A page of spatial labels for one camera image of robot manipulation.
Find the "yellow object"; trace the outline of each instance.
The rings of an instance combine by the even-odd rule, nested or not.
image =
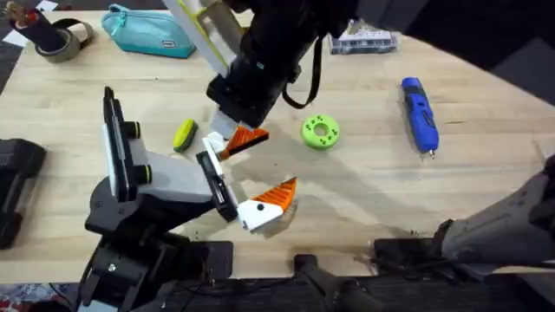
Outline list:
[[[177,153],[183,153],[193,143],[193,138],[198,128],[192,119],[183,121],[173,136],[173,150]]]

